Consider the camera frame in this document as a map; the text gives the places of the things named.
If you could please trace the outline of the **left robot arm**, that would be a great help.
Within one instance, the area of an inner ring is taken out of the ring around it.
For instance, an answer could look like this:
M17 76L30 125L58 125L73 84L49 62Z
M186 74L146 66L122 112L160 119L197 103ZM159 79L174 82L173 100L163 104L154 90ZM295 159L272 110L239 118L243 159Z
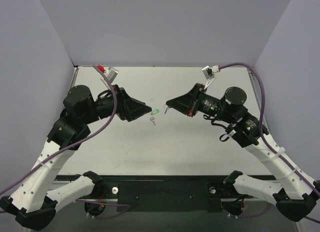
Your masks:
M100 93L95 100L89 87L72 87L63 100L64 109L54 123L43 150L25 178L10 196L0 200L4 212L15 216L23 227L36 231L45 228L66 205L83 197L106 195L107 185L92 171L58 189L50 186L67 160L79 149L91 131L89 124L117 115L122 121L134 121L152 111L146 103L130 97L118 85Z

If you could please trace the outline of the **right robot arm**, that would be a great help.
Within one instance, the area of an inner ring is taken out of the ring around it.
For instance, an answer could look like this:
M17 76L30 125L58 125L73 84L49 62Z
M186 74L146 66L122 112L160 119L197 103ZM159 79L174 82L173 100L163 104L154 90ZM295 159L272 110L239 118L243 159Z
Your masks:
M220 99L206 92L205 86L197 83L186 94L165 104L188 117L201 112L212 124L215 121L227 123L224 136L256 157L276 179L276 182L268 182L233 171L223 182L225 194L243 194L264 200L294 222L305 218L320 198L320 183L304 175L286 155L286 150L277 145L268 129L248 111L244 106L247 95L243 89L229 87Z

